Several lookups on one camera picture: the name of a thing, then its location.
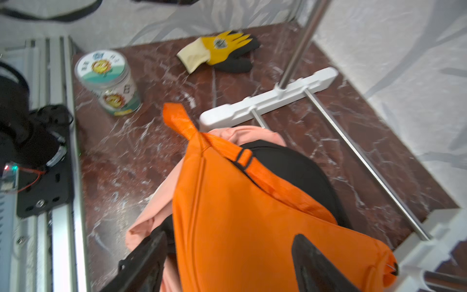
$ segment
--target pink fabric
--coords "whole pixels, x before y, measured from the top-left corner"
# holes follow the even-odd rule
[[[234,128],[219,128],[209,132],[234,144],[242,145],[256,140],[265,140],[285,146],[284,139],[270,130],[256,126],[238,126]],[[149,236],[156,227],[172,214],[172,198],[178,177],[182,169],[183,158],[177,163],[167,178],[152,194],[146,208],[128,229],[125,244],[129,250],[134,250],[141,241]],[[180,279],[176,266],[167,259],[164,264],[161,292],[181,292]]]

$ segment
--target jar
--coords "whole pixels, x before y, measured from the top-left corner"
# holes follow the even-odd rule
[[[84,55],[76,63],[75,74],[111,115],[130,114],[141,107],[128,62],[121,53],[99,50]]]

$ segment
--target red marble tabletop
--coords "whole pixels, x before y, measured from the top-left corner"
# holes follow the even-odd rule
[[[175,54],[194,38],[118,49],[127,57],[143,99],[141,109],[132,115],[106,114],[92,93],[75,80],[93,291],[116,274],[118,261],[128,254],[126,230],[184,155],[185,140],[163,123],[164,102],[182,103],[197,123],[207,109],[271,90],[294,49],[299,28],[287,23],[245,31],[262,43],[249,55],[254,67],[245,74],[227,74],[203,64],[188,75]],[[295,78],[328,66],[332,66],[329,59],[312,45]],[[339,75],[316,95],[420,220],[433,209],[456,207],[344,77]],[[263,117],[289,147],[323,168],[355,230],[392,249],[411,233],[385,193],[308,100]]]

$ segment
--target screw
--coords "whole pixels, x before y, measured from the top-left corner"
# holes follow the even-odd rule
[[[44,207],[44,205],[45,205],[45,201],[42,199],[38,200],[37,203],[35,204],[37,208],[42,208]]]
[[[18,237],[18,239],[16,240],[16,243],[17,243],[17,244],[23,244],[25,241],[26,241],[26,238],[25,238],[24,236],[20,236],[20,237]]]

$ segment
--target jar label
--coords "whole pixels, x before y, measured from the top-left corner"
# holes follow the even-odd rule
[[[125,58],[120,53],[100,50],[82,57],[76,72],[85,82],[106,83],[120,76],[125,66]]]
[[[93,90],[99,103],[112,115],[125,115],[136,111],[141,106],[141,99],[136,84],[129,75],[125,82],[108,90]]]

